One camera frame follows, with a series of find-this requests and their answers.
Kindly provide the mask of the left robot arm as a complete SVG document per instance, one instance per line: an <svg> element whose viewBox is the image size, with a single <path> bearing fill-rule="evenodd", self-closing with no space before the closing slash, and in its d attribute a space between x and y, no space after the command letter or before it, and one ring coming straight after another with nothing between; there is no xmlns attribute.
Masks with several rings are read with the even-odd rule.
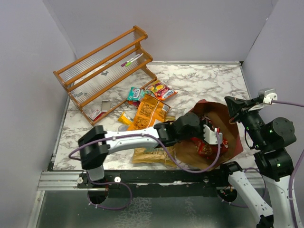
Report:
<svg viewBox="0 0 304 228"><path fill-rule="evenodd" d="M175 121L141 130L116 132L95 126L78 140L81 166L89 173L90 184L98 188L105 181L103 163L109 154L137 148L171 147L192 137L204 139L204 125L195 113L189 112Z"/></svg>

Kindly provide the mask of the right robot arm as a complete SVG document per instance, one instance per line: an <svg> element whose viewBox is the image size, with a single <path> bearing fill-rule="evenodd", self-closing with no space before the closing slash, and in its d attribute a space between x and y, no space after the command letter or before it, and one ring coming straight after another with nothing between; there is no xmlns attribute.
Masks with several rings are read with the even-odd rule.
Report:
<svg viewBox="0 0 304 228"><path fill-rule="evenodd" d="M286 147L296 142L295 128L291 121L278 117L264 123L259 110L278 103L277 97L244 100L226 96L228 114L232 123L242 123L253 141L255 163L266 183L270 204L258 194L247 180L237 162L220 166L219 182L231 185L246 203L258 228L302 228L304 226L295 199L294 178L299 163L293 161Z"/></svg>

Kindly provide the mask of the yellow snack bar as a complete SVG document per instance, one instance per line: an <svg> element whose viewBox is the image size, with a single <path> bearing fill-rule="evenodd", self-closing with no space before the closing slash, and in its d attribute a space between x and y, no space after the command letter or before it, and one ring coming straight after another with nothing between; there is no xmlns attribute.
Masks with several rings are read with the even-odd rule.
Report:
<svg viewBox="0 0 304 228"><path fill-rule="evenodd" d="M122 112L117 120L127 126L130 126L133 123L133 119L126 112Z"/></svg>

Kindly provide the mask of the red rice cracker bag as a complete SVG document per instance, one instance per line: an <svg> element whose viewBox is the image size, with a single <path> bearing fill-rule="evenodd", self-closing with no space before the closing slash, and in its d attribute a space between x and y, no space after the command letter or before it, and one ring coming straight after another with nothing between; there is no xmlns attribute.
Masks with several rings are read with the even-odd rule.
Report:
<svg viewBox="0 0 304 228"><path fill-rule="evenodd" d="M206 159L215 159L218 153L217 145L209 145L203 141L198 142L198 154Z"/></svg>

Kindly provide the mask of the beige snack packet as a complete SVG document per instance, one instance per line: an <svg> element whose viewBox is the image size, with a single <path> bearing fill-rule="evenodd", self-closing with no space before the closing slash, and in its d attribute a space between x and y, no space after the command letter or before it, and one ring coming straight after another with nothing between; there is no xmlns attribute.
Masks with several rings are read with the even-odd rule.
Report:
<svg viewBox="0 0 304 228"><path fill-rule="evenodd" d="M149 126L153 126L156 123L165 122L165 121L173 121L175 120L174 116L166 116L164 119L152 119L152 124L149 124ZM138 128L135 126L135 120L133 123L129 126L128 131L132 130L138 130L142 129L142 127ZM174 157L174 148L168 147L167 150L170 152L170 154ZM137 163L162 163L165 166L171 166L176 167L176 164L169 158L167 153L164 151L163 148L136 148L133 152L133 164Z"/></svg>

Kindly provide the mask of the orange yellow chips bag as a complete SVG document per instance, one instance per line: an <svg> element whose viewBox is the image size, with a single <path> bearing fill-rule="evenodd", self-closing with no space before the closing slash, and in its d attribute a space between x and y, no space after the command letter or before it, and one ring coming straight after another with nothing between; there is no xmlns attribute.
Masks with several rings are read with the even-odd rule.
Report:
<svg viewBox="0 0 304 228"><path fill-rule="evenodd" d="M128 131L142 130L165 122L170 106L151 95L145 95L137 109Z"/></svg>

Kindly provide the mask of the red brown paper bag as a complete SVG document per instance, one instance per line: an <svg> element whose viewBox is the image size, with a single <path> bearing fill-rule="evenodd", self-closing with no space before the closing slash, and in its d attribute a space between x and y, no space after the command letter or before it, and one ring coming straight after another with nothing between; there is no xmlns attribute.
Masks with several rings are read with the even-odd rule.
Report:
<svg viewBox="0 0 304 228"><path fill-rule="evenodd" d="M203 99L198 101L190 111L199 117L209 118L213 126L219 128L223 133L223 137L228 142L228 148L219 156L214 166L211 166L217 155L217 146L207 146L206 150L212 154L202 156L198 153L198 148L192 140L181 141L175 145L175 155L180 162L192 168L213 170L243 151L238 126L236 123L229 122L230 116L226 105Z"/></svg>

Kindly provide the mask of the teal Fox's candy bag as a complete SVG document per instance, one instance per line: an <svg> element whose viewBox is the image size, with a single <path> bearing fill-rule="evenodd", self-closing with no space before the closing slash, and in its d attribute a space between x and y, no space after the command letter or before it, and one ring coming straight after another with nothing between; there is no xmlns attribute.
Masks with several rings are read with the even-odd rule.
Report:
<svg viewBox="0 0 304 228"><path fill-rule="evenodd" d="M145 89L140 89L137 87L131 87L130 92L128 94L127 100L128 101L142 101L142 99L147 94L147 91Z"/></svg>

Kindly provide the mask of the orange fruit candy bag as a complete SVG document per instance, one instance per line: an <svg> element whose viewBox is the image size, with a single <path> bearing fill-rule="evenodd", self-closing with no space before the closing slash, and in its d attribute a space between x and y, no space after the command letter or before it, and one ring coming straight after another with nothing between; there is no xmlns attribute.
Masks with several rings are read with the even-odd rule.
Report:
<svg viewBox="0 0 304 228"><path fill-rule="evenodd" d="M128 104L133 105L135 108L138 108L140 105L140 101L130 101L128 100Z"/></svg>

